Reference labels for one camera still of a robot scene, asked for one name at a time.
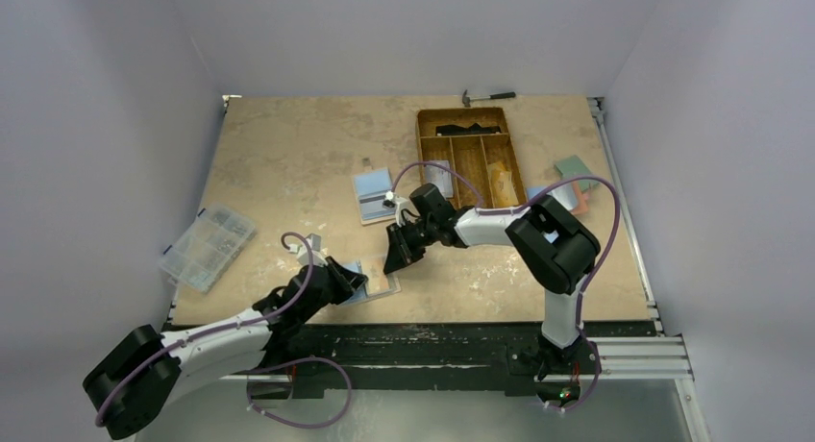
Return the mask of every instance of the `gray wall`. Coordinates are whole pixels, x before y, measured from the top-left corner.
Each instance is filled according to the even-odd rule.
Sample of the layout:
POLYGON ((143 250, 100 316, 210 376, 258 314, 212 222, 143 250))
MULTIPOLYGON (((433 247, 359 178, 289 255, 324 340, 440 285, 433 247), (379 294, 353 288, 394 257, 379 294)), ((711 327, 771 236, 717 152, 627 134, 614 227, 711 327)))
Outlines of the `gray wall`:
POLYGON ((609 89, 658 0, 174 0, 224 93, 609 89))
POLYGON ((811 0, 661 0, 607 99, 665 325, 716 440, 815 430, 811 0))
POLYGON ((170 0, 0 0, 0 440, 107 440, 82 378, 170 291, 219 93, 170 0))

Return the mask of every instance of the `green sticky note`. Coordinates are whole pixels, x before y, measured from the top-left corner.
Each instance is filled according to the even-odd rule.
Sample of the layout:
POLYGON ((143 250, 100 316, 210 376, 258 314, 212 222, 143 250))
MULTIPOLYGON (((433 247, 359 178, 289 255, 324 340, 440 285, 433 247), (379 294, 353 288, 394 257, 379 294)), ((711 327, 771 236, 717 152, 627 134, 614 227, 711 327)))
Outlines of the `green sticky note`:
MULTIPOLYGON (((567 159, 556 161, 555 168, 557 168, 557 171, 560 173, 560 177, 564 180, 574 178, 576 176, 592 174, 591 170, 585 166, 583 160, 581 160, 578 156, 572 156, 567 159)), ((591 180, 580 180, 578 181, 578 184, 580 185, 580 191, 585 192, 586 190, 597 185, 597 182, 591 180)))

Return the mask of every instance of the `hammer handle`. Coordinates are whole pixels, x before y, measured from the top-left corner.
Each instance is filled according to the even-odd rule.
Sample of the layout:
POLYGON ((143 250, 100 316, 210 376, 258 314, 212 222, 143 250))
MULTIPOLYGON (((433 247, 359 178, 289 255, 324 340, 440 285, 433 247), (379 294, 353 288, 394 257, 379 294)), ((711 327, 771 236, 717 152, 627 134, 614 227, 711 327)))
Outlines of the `hammer handle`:
POLYGON ((515 91, 510 91, 509 93, 490 94, 489 99, 509 99, 514 98, 515 96, 517 96, 517 94, 515 94, 515 91))

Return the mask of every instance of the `wooden tray compartment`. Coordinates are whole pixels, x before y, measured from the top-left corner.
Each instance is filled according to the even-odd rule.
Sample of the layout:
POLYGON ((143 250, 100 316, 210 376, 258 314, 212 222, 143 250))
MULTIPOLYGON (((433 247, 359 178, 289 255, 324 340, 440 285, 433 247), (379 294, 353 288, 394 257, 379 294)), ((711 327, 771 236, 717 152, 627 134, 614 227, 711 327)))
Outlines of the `wooden tray compartment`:
POLYGON ((504 166, 512 172, 512 185, 515 189, 515 195, 518 197, 520 204, 527 202, 527 191, 524 188, 524 182, 521 180, 521 171, 518 169, 518 160, 515 158, 515 149, 512 148, 512 138, 509 135, 489 135, 483 136, 482 142, 484 145, 484 155, 486 156, 486 164, 494 161, 502 161, 504 166))
POLYGON ((437 137, 436 127, 442 125, 469 127, 474 123, 483 127, 497 126, 501 128, 501 133, 509 133, 504 110, 501 108, 420 110, 417 116, 417 133, 420 137, 437 137))
MULTIPOLYGON (((489 177, 486 174, 486 157, 484 156, 482 137, 473 136, 445 136, 453 144, 453 159, 456 163, 456 173, 463 176, 482 195, 482 207, 492 208, 492 193, 489 190, 489 177)), ((455 178, 457 183, 458 206, 475 205, 478 203, 476 194, 464 182, 455 178)))

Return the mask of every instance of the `wooden drawer organizer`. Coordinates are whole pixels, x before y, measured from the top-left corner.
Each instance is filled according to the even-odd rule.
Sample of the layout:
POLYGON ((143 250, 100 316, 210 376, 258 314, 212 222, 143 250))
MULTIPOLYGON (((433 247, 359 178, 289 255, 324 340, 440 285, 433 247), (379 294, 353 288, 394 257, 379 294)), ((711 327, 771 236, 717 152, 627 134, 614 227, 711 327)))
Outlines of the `wooden drawer organizer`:
MULTIPOLYGON (((494 200, 487 175, 487 165, 500 160, 512 173, 512 184, 518 204, 527 201, 527 193, 518 170, 509 127, 501 108, 420 110, 416 121, 416 142, 420 160, 446 160, 456 172, 476 187, 484 199, 484 207, 492 209, 494 200), (483 127, 498 126, 495 135, 436 135, 436 127, 460 125, 469 127, 478 123, 483 127)), ((424 168, 419 168, 422 183, 426 181, 424 168)), ((453 198, 457 208, 475 205, 478 200, 461 180, 453 179, 453 198)))

